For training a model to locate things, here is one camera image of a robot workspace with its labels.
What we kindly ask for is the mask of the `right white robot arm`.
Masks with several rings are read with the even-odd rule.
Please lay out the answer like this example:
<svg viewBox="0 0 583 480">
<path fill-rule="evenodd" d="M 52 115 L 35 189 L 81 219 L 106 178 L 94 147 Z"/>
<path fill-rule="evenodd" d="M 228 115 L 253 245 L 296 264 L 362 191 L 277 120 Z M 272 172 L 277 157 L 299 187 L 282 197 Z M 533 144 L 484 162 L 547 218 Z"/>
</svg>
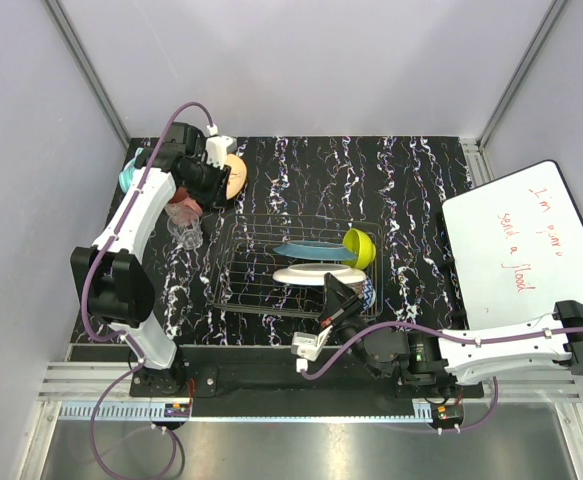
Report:
<svg viewBox="0 0 583 480">
<path fill-rule="evenodd" d="M 560 301 L 535 319 L 505 327 L 436 329 L 393 314 L 366 321 L 356 292 L 328 274 L 322 334 L 339 349 L 305 379 L 316 380 L 346 353 L 373 376 L 447 396 L 459 386 L 526 369 L 566 369 L 583 376 L 583 304 Z"/>
</svg>

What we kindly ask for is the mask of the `wire dish rack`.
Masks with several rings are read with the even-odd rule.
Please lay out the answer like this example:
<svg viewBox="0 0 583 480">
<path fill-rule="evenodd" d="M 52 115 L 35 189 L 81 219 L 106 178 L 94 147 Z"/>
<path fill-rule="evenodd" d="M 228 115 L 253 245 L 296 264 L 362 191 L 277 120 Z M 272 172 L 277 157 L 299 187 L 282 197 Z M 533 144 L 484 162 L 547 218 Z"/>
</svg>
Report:
<svg viewBox="0 0 583 480">
<path fill-rule="evenodd" d="M 213 267 L 214 306 L 238 313 L 316 318 L 331 274 L 358 291 L 362 315 L 383 301 L 382 231 L 322 215 L 232 214 Z"/>
</svg>

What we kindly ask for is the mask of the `white watermelon pattern plate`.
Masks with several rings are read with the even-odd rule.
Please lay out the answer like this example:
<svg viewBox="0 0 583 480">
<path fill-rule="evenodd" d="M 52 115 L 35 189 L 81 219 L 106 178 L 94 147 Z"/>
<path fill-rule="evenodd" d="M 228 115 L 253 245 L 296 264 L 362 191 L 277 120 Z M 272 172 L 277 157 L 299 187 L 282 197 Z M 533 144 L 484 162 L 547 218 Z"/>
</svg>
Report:
<svg viewBox="0 0 583 480">
<path fill-rule="evenodd" d="M 324 276 L 335 275 L 341 282 L 349 285 L 363 282 L 367 275 L 359 269 L 337 263 L 302 263 L 276 270 L 273 280 L 296 286 L 323 286 Z"/>
</svg>

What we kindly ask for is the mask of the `teal scalloped plate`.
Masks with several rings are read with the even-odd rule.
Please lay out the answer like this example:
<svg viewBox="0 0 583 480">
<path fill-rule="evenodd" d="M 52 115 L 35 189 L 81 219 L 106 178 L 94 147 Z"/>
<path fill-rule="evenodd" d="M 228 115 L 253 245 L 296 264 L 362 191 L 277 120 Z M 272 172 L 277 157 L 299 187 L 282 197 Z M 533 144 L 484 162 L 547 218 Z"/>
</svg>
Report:
<svg viewBox="0 0 583 480">
<path fill-rule="evenodd" d="M 288 241 L 274 247 L 273 251 L 279 255 L 302 260 L 352 261 L 357 258 L 342 244 L 313 240 Z"/>
</svg>

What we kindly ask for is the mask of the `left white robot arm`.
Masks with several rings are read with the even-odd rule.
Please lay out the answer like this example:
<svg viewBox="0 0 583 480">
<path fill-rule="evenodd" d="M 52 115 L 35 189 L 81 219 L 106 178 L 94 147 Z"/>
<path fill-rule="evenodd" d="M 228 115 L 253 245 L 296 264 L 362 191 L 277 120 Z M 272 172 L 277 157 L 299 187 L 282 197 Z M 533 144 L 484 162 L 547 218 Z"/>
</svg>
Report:
<svg viewBox="0 0 583 480">
<path fill-rule="evenodd" d="M 155 291 L 142 266 L 150 234 L 167 203 L 183 188 L 202 207 L 227 201 L 229 155 L 235 138 L 216 128 L 205 131 L 183 123 L 177 141 L 140 147 L 127 163 L 131 181 L 113 218 L 89 247 L 70 258 L 85 325 L 103 320 L 125 341 L 140 364 L 154 370 L 152 384 L 167 396 L 186 386 L 187 372 L 176 365 L 175 343 L 154 313 Z"/>
</svg>

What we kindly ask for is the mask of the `red patterned bowl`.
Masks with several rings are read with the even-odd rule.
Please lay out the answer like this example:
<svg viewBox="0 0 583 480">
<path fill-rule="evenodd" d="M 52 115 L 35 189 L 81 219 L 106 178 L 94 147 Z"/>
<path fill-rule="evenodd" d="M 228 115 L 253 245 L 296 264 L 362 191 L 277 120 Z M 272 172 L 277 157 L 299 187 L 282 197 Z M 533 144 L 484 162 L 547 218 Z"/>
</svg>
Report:
<svg viewBox="0 0 583 480">
<path fill-rule="evenodd" d="M 351 288 L 357 293 L 362 301 L 364 310 L 370 309 L 376 300 L 376 290 L 373 282 L 367 278 L 363 282 L 353 284 Z"/>
</svg>

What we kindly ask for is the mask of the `orange floral plate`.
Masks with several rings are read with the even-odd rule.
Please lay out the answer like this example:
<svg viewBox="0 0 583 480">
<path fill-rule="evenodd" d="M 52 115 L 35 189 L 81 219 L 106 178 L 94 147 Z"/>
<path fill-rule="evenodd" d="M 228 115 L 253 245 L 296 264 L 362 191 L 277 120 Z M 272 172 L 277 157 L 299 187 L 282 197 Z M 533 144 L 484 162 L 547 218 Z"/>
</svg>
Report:
<svg viewBox="0 0 583 480">
<path fill-rule="evenodd" d="M 226 198 L 232 200 L 240 194 L 247 183 L 247 166 L 235 154 L 229 154 L 227 156 L 225 165 L 230 168 L 230 176 L 226 187 Z"/>
</svg>

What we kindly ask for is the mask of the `pink cup brown lid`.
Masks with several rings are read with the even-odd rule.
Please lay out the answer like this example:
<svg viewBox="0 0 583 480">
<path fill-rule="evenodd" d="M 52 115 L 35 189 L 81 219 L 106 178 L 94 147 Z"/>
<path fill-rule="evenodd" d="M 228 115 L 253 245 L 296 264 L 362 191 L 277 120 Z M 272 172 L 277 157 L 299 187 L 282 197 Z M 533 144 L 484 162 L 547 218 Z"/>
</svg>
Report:
<svg viewBox="0 0 583 480">
<path fill-rule="evenodd" d="M 189 195 L 185 187 L 178 187 L 174 196 L 168 202 L 173 208 L 188 207 L 191 208 L 198 216 L 203 213 L 202 207 Z"/>
</svg>

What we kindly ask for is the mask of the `yellow-green bowl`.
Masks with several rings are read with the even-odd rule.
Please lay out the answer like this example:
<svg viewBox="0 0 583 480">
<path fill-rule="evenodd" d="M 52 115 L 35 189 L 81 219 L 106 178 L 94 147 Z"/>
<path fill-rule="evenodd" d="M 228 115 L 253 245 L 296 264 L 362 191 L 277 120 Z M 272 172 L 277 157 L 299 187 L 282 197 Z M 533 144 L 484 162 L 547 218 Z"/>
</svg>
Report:
<svg viewBox="0 0 583 480">
<path fill-rule="evenodd" d="M 343 246 L 354 255 L 344 264 L 355 269 L 365 270 L 376 258 L 376 246 L 370 236 L 357 228 L 351 228 L 343 237 Z"/>
</svg>

